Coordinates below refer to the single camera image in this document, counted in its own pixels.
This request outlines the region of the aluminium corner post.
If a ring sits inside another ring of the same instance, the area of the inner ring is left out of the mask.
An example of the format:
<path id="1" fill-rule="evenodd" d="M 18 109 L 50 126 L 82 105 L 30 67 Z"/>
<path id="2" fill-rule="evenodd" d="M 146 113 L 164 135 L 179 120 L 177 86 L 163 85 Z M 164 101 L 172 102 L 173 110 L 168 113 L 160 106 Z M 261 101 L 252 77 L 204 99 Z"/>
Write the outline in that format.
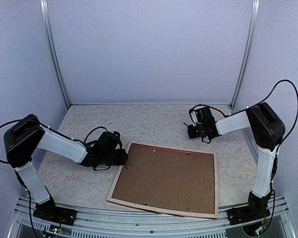
<path id="1" fill-rule="evenodd" d="M 240 66 L 240 70 L 238 73 L 237 83 L 236 87 L 233 93 L 233 97 L 230 103 L 230 107 L 232 110 L 235 109 L 237 105 L 237 101 L 239 98 L 239 95 L 242 90 L 242 85 L 245 79 L 245 74 L 248 66 L 248 62 L 251 55 L 252 45 L 253 45 L 253 39 L 256 31 L 256 23 L 257 23 L 257 17 L 259 12 L 259 6 L 260 6 L 260 0 L 253 0 L 252 1 L 252 9 L 251 9 L 251 15 L 250 15 L 250 21 L 248 26 L 248 32 L 246 37 L 246 43 L 244 48 L 244 53 L 242 57 L 242 62 Z"/>
<path id="2" fill-rule="evenodd" d="M 63 102 L 65 104 L 65 107 L 68 110 L 71 107 L 71 103 L 69 100 L 68 91 L 66 89 L 66 85 L 61 72 L 59 59 L 57 56 L 56 46 L 55 46 L 54 37 L 53 37 L 52 24 L 51 24 L 51 19 L 49 14 L 48 1 L 40 0 L 40 7 L 41 7 L 41 13 L 43 17 L 44 28 L 47 36 L 47 41 L 48 41 L 48 48 L 52 58 L 52 63 L 56 74 L 57 83 L 60 89 Z"/>

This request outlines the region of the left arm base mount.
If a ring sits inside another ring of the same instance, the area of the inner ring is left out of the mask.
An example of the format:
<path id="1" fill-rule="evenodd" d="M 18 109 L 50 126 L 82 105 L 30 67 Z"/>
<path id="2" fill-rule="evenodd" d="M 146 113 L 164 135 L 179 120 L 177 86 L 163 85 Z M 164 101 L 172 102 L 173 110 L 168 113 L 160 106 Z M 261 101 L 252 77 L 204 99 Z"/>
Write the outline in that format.
<path id="1" fill-rule="evenodd" d="M 42 204 L 36 203 L 33 212 L 35 218 L 68 226 L 74 225 L 76 214 L 77 211 L 74 209 L 57 206 L 51 195 L 48 201 Z"/>

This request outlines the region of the aluminium corner post right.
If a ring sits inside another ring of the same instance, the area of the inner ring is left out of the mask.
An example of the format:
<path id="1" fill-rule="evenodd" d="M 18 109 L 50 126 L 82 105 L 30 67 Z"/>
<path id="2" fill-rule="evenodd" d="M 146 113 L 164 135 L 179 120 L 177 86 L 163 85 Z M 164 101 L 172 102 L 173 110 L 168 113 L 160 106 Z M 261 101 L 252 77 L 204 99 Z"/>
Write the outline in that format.
<path id="1" fill-rule="evenodd" d="M 251 9 L 251 15 L 250 15 L 250 21 L 248 26 L 248 32 L 246 37 L 246 43 L 244 48 L 244 53 L 242 57 L 242 62 L 240 66 L 240 70 L 238 73 L 237 83 L 236 87 L 233 93 L 233 97 L 230 103 L 230 107 L 232 110 L 235 109 L 237 105 L 237 101 L 239 98 L 239 95 L 242 90 L 242 85 L 245 79 L 245 74 L 248 66 L 248 62 L 251 55 L 252 45 L 253 45 L 253 39 L 256 31 L 256 23 L 257 23 L 257 17 L 259 12 L 259 6 L 260 6 L 260 0 L 253 0 L 252 1 L 252 9 Z"/>

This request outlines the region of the aluminium front rail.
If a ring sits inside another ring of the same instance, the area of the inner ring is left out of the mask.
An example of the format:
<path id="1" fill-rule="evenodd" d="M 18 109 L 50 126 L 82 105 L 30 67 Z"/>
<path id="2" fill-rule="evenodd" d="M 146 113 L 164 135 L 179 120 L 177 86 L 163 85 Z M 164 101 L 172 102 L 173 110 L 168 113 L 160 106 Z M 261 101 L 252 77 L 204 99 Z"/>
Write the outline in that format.
<path id="1" fill-rule="evenodd" d="M 9 238 L 245 238 L 245 228 L 258 221 L 231 225 L 228 206 L 219 209 L 218 219 L 184 218 L 142 211 L 93 209 L 79 206 L 73 226 L 29 219 L 29 199 L 20 197 L 8 227 Z"/>

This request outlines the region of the aluminium corner post left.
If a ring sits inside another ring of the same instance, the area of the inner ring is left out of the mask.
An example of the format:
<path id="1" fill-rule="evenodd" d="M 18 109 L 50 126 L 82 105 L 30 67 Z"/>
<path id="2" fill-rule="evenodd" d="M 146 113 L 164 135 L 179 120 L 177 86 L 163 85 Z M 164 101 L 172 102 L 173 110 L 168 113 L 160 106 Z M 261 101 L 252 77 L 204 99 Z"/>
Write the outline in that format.
<path id="1" fill-rule="evenodd" d="M 55 46 L 54 37 L 53 37 L 52 24 L 51 24 L 51 19 L 49 14 L 48 1 L 40 0 L 40 7 L 41 7 L 41 13 L 43 17 L 44 28 L 47 36 L 47 41 L 48 41 L 48 48 L 52 58 L 52 63 L 56 74 L 57 83 L 60 89 L 63 102 L 65 104 L 65 107 L 68 110 L 71 107 L 71 103 L 69 100 L 68 91 L 66 89 L 66 85 L 61 72 L 59 59 L 57 56 L 56 46 Z"/>

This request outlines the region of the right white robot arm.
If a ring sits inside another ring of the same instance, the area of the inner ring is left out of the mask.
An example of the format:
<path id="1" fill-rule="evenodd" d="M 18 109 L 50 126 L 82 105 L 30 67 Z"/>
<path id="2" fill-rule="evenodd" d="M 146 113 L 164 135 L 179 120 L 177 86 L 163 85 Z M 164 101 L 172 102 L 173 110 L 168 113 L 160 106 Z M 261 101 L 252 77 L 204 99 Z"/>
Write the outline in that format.
<path id="1" fill-rule="evenodd" d="M 206 138 L 209 144 L 216 137 L 251 129 L 258 148 L 257 172 L 251 193 L 258 198 L 267 196 L 272 191 L 280 147 L 293 130 L 286 131 L 284 123 L 265 99 L 239 112 L 222 114 L 221 120 L 215 120 L 214 109 L 198 104 L 188 111 L 192 122 L 187 126 L 189 138 Z"/>

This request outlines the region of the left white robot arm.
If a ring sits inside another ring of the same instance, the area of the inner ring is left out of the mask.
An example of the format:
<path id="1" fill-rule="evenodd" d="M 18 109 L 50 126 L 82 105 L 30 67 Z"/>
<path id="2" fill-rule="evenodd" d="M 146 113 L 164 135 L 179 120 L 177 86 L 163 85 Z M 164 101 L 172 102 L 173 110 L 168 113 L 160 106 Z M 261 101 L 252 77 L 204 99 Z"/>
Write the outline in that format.
<path id="1" fill-rule="evenodd" d="M 56 220 L 60 213 L 53 198 L 44 186 L 32 163 L 35 150 L 41 149 L 71 160 L 81 166 L 96 170 L 99 165 L 107 168 L 124 165 L 128 154 L 123 148 L 120 133 L 104 129 L 97 140 L 87 142 L 68 137 L 41 123 L 36 115 L 29 114 L 0 125 L 0 129 L 13 126 L 3 135 L 6 164 L 15 171 L 20 183 L 40 205 L 40 212 L 48 220 Z"/>

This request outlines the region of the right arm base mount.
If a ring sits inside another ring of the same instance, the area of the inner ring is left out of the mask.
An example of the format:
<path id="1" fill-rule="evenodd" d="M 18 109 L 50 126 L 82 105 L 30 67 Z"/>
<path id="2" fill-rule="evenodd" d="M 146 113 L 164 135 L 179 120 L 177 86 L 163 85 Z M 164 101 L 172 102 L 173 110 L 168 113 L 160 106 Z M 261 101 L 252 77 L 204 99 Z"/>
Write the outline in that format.
<path id="1" fill-rule="evenodd" d="M 264 197 L 258 197 L 251 191 L 246 206 L 234 207 L 227 211 L 230 225 L 246 223 L 270 216 L 268 201 L 271 195 L 272 191 Z"/>

